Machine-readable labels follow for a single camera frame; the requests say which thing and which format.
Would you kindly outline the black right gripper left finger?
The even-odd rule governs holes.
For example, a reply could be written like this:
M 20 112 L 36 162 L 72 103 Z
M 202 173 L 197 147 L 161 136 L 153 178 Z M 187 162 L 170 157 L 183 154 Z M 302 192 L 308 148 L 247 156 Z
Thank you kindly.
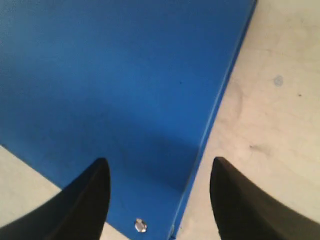
M 98 158 L 43 205 L 0 228 L 2 240 L 98 240 L 111 197 L 110 168 Z

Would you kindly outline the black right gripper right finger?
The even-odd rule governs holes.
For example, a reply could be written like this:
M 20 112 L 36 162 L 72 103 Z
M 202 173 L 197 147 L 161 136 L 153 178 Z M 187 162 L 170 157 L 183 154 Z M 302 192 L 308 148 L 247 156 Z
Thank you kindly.
M 222 240 L 318 240 L 319 223 L 259 188 L 223 157 L 215 157 L 209 183 Z

